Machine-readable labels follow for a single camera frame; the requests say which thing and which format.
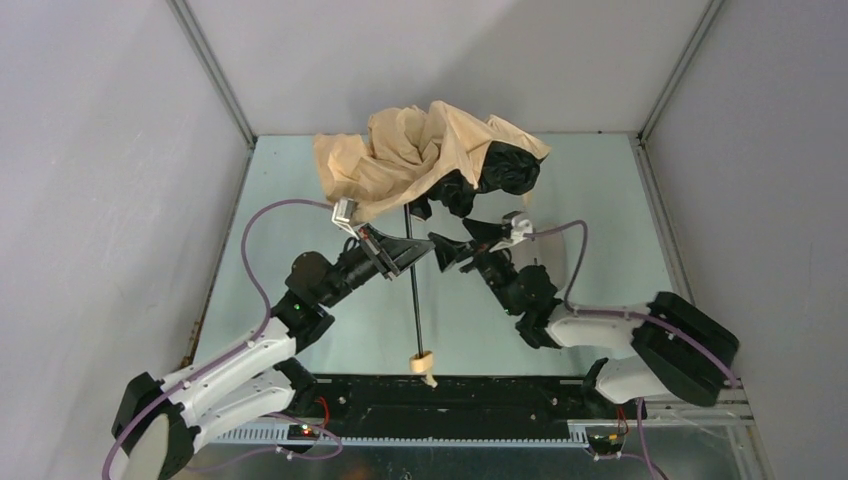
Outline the beige umbrella sleeve cover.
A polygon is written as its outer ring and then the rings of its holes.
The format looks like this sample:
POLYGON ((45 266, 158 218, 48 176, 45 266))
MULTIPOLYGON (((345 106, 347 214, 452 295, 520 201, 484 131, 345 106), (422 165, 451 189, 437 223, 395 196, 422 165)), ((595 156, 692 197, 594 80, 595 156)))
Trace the beige umbrella sleeve cover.
POLYGON ((563 291, 569 282, 568 260, 562 232, 525 240, 511 248, 517 271, 525 266, 543 266, 551 283, 563 291))

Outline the beige umbrella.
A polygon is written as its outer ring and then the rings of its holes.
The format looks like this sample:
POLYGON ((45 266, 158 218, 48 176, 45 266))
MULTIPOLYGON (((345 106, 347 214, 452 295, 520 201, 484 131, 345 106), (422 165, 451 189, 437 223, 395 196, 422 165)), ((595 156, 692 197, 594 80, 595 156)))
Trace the beige umbrella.
POLYGON ((530 192, 551 152, 538 137, 491 115, 481 120, 437 100, 373 114, 366 135, 317 134, 313 158, 326 199, 355 200, 357 226, 423 201, 472 205, 476 194, 530 192))

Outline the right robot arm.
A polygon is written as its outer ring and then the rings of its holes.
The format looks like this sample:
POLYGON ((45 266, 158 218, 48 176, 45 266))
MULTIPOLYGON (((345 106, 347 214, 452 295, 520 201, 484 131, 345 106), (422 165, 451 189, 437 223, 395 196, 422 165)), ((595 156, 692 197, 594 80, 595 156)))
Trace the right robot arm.
POLYGON ((579 305, 570 301, 569 288, 555 286, 545 266, 515 267, 511 248, 542 236, 525 213, 511 212, 498 223, 465 218, 462 224, 470 235, 466 241, 429 234, 439 269, 477 271, 534 349, 612 351, 584 378, 585 388, 605 401, 623 405, 670 394, 712 407, 725 387, 738 387, 731 368, 738 338, 680 295, 660 291, 632 306, 579 305))

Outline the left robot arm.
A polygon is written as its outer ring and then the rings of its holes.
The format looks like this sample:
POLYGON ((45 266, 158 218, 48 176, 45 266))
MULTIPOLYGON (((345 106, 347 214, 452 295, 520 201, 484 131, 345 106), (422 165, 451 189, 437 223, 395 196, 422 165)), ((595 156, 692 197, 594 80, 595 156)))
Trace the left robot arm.
POLYGON ((124 390, 111 433, 126 479, 170 479, 211 440, 254 419, 281 413, 305 398, 313 380, 296 356, 334 323, 329 308, 377 276, 393 279, 429 254, 430 240, 359 226, 353 247, 335 261, 308 251, 292 263, 276 304, 261 293, 262 320, 222 352, 161 378, 143 372, 124 390))

